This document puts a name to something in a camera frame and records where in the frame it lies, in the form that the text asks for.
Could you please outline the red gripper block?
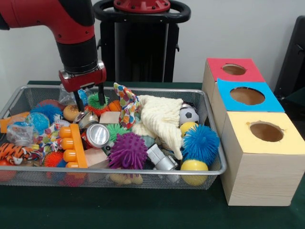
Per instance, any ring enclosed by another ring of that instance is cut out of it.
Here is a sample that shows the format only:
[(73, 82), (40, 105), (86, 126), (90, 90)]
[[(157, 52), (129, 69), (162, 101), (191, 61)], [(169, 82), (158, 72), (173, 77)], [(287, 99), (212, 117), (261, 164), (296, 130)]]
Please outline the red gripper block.
[(84, 112), (84, 104), (78, 92), (81, 88), (97, 85), (99, 103), (100, 105), (105, 104), (104, 86), (102, 84), (106, 81), (106, 69), (104, 67), (93, 72), (78, 75), (73, 75), (64, 70), (60, 70), (59, 78), (67, 92), (74, 92), (76, 105), (80, 112)]

